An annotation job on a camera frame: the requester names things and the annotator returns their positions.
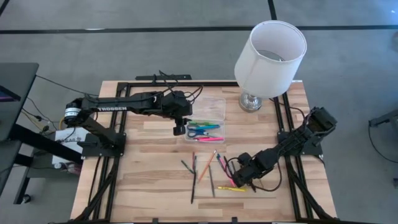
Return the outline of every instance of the computer monitor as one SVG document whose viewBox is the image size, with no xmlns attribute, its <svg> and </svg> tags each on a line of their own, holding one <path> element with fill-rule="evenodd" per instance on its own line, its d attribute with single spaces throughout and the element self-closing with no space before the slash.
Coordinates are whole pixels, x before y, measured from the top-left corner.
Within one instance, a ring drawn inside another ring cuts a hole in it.
<svg viewBox="0 0 398 224">
<path fill-rule="evenodd" d="M 0 102 L 12 102 L 20 100 L 20 96 L 0 85 Z"/>
</svg>

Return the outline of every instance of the white lampshade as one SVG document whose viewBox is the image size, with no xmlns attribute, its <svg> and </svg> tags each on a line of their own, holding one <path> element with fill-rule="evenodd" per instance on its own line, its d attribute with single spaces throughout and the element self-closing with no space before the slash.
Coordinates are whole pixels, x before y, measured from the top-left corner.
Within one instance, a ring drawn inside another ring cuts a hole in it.
<svg viewBox="0 0 398 224">
<path fill-rule="evenodd" d="M 304 35 L 282 21 L 265 21 L 250 33 L 235 65 L 235 78 L 244 92 L 272 98 L 289 89 L 307 51 Z"/>
</svg>

